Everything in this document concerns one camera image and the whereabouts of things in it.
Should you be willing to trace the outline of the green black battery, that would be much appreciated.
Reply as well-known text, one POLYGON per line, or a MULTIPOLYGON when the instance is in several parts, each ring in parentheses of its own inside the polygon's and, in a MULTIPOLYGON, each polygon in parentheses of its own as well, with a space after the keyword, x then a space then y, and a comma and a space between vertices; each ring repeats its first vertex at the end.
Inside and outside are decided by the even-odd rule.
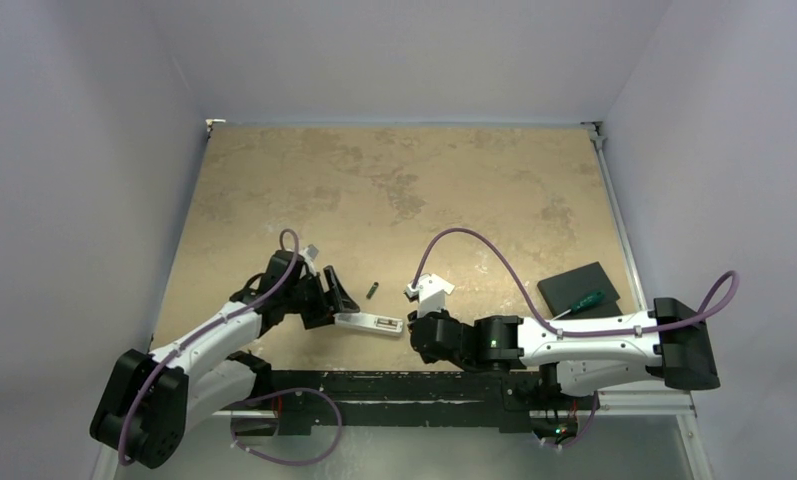
POLYGON ((379 288, 379 283, 378 282, 373 282, 372 285, 370 286, 369 290, 367 291, 365 298, 367 300, 370 300, 375 295, 375 293, 378 290, 378 288, 379 288))

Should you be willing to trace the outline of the white air conditioner remote control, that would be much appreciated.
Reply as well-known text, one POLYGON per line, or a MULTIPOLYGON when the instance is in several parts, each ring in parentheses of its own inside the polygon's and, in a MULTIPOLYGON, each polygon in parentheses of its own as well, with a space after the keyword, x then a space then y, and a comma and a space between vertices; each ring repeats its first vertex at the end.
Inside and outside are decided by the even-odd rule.
POLYGON ((336 314, 334 316, 334 325, 371 334, 400 337, 404 331, 405 323, 398 318, 358 312, 336 314))

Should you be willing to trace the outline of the white battery compartment cover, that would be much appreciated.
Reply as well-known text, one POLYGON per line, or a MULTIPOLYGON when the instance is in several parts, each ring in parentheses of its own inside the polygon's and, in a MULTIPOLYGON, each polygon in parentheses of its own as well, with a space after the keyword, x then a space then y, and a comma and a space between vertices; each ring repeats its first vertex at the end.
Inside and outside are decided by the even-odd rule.
POLYGON ((442 277, 437 276, 436 282, 439 290, 444 292, 446 295, 451 295, 455 289, 455 286, 452 283, 448 282, 442 277))

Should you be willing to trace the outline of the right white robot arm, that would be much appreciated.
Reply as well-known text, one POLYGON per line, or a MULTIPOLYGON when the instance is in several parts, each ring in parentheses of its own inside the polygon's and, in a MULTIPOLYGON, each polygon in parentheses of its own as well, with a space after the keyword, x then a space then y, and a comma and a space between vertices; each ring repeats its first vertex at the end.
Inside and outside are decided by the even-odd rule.
POLYGON ((658 298, 652 309, 633 314, 555 320, 549 327, 513 315, 466 324, 432 311, 413 315, 409 332, 426 364, 444 361, 472 373, 555 368, 535 381, 538 399, 550 407, 653 378, 684 391, 721 385, 705 321, 674 298, 658 298))

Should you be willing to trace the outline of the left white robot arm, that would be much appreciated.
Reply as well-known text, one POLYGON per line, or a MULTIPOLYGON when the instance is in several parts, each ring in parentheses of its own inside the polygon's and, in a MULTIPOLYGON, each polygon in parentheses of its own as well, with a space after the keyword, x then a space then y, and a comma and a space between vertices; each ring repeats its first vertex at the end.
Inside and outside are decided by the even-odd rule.
POLYGON ((165 463, 192 427, 224 407, 276 412, 290 389, 276 389, 271 365, 244 352, 288 315, 305 328, 334 324, 359 305, 335 270, 316 271, 306 254, 278 250, 210 320, 150 352, 130 349, 115 362, 93 414, 92 439, 125 465, 165 463))

